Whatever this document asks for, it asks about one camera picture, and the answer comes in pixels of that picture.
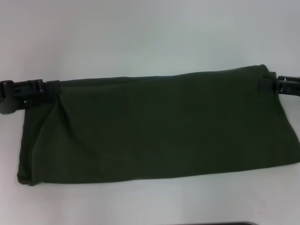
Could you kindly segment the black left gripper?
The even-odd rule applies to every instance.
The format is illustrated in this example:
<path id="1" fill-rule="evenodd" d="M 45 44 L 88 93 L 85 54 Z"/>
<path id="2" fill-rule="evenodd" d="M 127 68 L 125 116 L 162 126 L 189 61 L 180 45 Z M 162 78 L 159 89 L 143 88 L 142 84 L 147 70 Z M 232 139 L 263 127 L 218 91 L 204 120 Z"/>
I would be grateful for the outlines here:
<path id="1" fill-rule="evenodd" d="M 35 99 L 30 95 L 58 95 L 61 93 L 60 81 L 43 80 L 0 82 L 0 113 L 11 114 L 18 110 L 35 106 Z"/>

